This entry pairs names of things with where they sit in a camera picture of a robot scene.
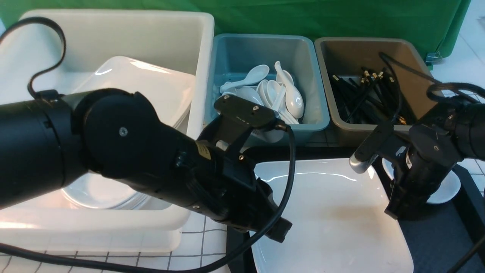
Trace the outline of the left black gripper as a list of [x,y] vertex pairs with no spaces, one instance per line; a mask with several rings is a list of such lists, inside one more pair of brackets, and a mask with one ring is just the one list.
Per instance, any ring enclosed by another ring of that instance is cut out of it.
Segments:
[[213,168],[197,171],[197,212],[241,231],[263,232],[282,243],[292,223],[282,217],[272,188],[257,178],[252,159],[241,153],[253,131],[221,115],[203,129],[197,143],[211,153]]

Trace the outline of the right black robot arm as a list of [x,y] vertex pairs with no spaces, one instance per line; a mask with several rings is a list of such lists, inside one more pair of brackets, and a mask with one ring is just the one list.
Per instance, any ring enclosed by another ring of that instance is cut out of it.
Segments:
[[411,126],[405,150],[387,159],[394,182],[385,213],[393,219],[424,206],[458,162],[484,159],[484,104],[451,100],[437,103]]

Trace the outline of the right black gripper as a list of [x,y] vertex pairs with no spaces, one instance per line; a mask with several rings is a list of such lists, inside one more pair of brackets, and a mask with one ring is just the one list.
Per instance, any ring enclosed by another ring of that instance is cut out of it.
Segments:
[[452,168],[426,161],[415,150],[400,154],[391,163],[394,179],[390,180],[389,204],[384,212],[396,220],[419,221],[430,218],[443,204],[427,204]]

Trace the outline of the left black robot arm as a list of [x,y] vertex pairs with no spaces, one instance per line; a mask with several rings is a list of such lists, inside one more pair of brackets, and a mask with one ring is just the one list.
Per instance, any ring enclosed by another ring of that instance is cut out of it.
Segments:
[[1,106],[1,208],[64,188],[89,171],[242,231],[283,242],[292,223],[240,152],[255,129],[291,128],[274,111],[225,95],[192,139],[139,92],[115,88]]

